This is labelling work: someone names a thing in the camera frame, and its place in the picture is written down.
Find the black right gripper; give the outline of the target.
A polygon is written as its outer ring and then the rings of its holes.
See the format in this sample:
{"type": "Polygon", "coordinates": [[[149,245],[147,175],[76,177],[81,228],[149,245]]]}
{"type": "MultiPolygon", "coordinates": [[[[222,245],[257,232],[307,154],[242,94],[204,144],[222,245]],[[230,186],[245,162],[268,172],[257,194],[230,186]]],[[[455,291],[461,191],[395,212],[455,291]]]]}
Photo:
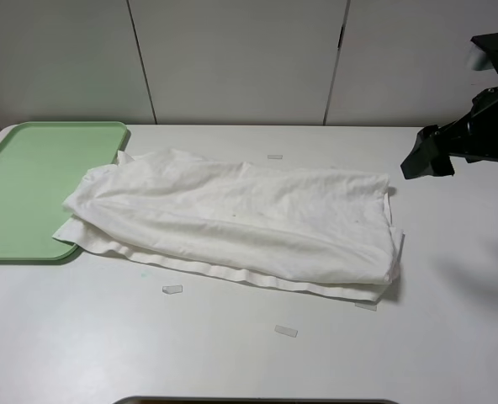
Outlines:
{"type": "MultiPolygon", "coordinates": [[[[498,33],[471,38],[490,58],[498,76],[498,33]]],[[[437,144],[439,127],[429,125],[418,131],[414,146],[400,164],[406,180],[422,177],[446,177],[455,174],[449,156],[469,161],[498,162],[498,85],[478,93],[472,99],[471,110],[442,132],[437,144]]]]}

